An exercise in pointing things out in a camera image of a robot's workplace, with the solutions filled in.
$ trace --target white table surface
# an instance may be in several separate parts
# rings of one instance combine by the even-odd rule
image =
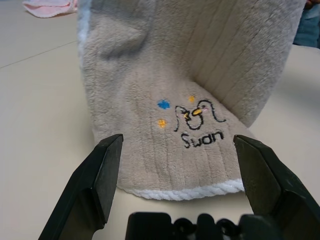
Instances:
[[[75,14],[51,21],[34,18],[22,15],[28,13],[19,9],[17,2],[0,2],[0,13],[5,6],[25,21],[22,26],[14,26],[24,29],[19,33],[20,42],[10,41],[15,35],[0,36],[0,41],[7,41],[7,46],[0,46],[0,239],[34,240],[72,172],[93,149],[94,141],[77,58]],[[4,30],[2,13],[0,16],[0,29]],[[12,18],[14,14],[7,14],[3,19]],[[39,40],[35,35],[33,38],[38,42],[31,46],[25,42],[32,38],[30,32],[38,33],[64,21],[62,30],[54,27],[50,31],[51,37]],[[37,27],[34,22],[43,26]],[[65,39],[56,46],[55,39],[59,39],[61,31],[64,33],[61,38]],[[304,80],[303,90],[299,84],[291,84],[291,81],[300,83],[299,79],[307,76],[315,83],[311,87],[314,90],[320,86],[319,70],[303,73],[305,68],[299,69],[301,62],[296,59],[301,56],[300,50],[293,49],[283,82],[250,129],[273,148],[320,203],[319,104],[314,104],[317,98],[308,98]],[[9,53],[14,56],[6,58]],[[117,189],[109,221],[93,239],[124,239],[128,216],[137,211],[167,212],[173,220],[186,217],[192,221],[201,213],[209,213],[215,219],[224,217],[234,222],[238,222],[240,215],[252,212],[244,193],[174,202],[145,200]]]

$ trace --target ribbed fabric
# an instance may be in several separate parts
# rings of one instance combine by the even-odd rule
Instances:
[[[233,136],[250,136],[246,126],[280,77],[304,4],[80,1],[94,136],[124,134],[118,186],[172,200],[241,190]]]

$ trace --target towel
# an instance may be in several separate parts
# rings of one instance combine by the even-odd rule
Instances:
[[[77,0],[27,0],[24,8],[38,18],[51,18],[77,11]]]
[[[81,0],[94,138],[124,135],[117,186],[175,201],[243,191],[233,137],[252,137],[247,127],[282,73],[304,5]]]

